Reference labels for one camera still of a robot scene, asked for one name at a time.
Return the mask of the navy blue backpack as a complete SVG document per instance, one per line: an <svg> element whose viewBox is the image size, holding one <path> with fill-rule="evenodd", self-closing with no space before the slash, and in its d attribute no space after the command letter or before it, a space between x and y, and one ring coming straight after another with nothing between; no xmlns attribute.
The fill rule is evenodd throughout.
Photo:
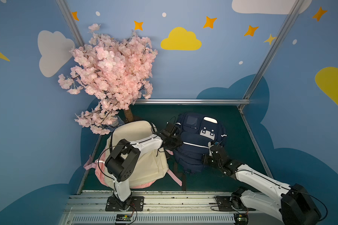
<svg viewBox="0 0 338 225"><path fill-rule="evenodd" d="M204 158L211 156L210 147L225 145L225 126L215 118L196 112L180 114L176 126L183 144L174 151L175 161L186 173L202 172L206 167Z"/></svg>

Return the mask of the pink backpack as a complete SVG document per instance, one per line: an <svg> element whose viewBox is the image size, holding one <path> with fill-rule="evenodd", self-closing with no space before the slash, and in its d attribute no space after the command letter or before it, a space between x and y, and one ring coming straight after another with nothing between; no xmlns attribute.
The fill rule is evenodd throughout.
<svg viewBox="0 0 338 225"><path fill-rule="evenodd" d="M93 162L91 166L95 170L95 175L100 183L113 189L114 182L104 165L106 158L107 155L106 152L104 152L100 159ZM131 189L150 187L158 179L164 178L166 174L179 186L183 185L183 182L169 169L164 152L158 153L157 151L152 151L146 153L139 158L133 173L129 177L129 187Z"/></svg>

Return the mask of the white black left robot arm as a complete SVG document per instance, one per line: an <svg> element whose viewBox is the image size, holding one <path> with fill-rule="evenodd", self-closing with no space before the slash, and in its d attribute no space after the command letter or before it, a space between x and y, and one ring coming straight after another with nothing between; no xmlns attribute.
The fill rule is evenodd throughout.
<svg viewBox="0 0 338 225"><path fill-rule="evenodd" d="M131 188L142 187L165 176L166 153L182 145L180 128L167 123L159 131L153 123L137 121L117 128L109 147L99 158L100 173L113 184L113 199L123 205L131 201Z"/></svg>

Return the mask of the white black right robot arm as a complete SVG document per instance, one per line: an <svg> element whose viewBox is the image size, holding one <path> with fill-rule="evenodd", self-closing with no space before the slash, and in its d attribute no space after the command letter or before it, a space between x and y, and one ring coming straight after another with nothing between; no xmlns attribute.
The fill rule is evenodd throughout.
<svg viewBox="0 0 338 225"><path fill-rule="evenodd" d="M236 159L230 158L219 144L209 149L202 157L206 166L214 167L226 176L245 183L255 193L240 187L230 196L217 197L220 211L249 211L250 209L270 215L285 225L316 225L326 219L315 204L316 197L299 185L289 185L270 178Z"/></svg>

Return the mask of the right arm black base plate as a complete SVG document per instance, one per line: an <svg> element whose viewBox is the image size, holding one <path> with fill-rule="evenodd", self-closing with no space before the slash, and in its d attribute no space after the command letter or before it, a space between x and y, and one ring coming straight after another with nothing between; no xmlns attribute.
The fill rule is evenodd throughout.
<svg viewBox="0 0 338 225"><path fill-rule="evenodd" d="M255 209L245 207L240 198L236 196L215 196L215 201L221 212L255 211Z"/></svg>

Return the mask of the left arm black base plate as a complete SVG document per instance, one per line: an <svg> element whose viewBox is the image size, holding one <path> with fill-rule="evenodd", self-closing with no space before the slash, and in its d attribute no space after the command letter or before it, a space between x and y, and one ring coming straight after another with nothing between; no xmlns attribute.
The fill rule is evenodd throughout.
<svg viewBox="0 0 338 225"><path fill-rule="evenodd" d="M142 212L144 207L144 197L143 196L129 196L124 202L120 201L114 195L110 196L107 199L105 211L106 212L129 212L137 211Z"/></svg>

